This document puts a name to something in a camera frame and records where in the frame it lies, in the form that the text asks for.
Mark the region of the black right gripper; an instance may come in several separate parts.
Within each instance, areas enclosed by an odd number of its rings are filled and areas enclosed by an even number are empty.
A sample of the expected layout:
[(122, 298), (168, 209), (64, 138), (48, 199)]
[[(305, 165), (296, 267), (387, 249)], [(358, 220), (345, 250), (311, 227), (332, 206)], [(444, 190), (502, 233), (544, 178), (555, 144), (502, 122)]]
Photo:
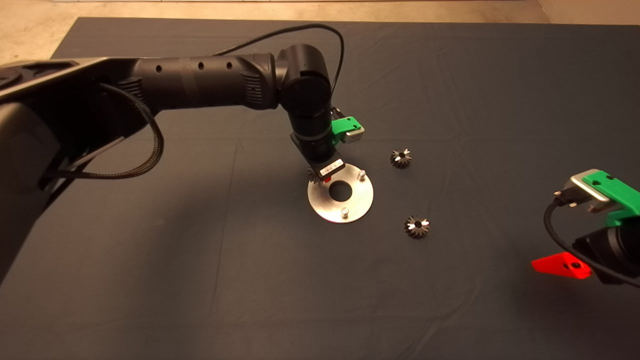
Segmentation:
[[(611, 271), (637, 279), (640, 275), (640, 224), (624, 222), (619, 227), (604, 227), (578, 237), (573, 249)], [(531, 261), (541, 274), (585, 280), (592, 269), (567, 251)]]

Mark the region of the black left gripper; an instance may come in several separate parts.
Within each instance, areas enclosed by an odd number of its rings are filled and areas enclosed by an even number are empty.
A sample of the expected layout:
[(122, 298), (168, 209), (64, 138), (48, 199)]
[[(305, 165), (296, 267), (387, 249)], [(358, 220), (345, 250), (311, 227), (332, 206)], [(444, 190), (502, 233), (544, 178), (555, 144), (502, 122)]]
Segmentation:
[(325, 131), (318, 136), (302, 136), (291, 132), (291, 140), (311, 168), (314, 178), (323, 178), (323, 183), (346, 167), (341, 153), (336, 150), (333, 132)]

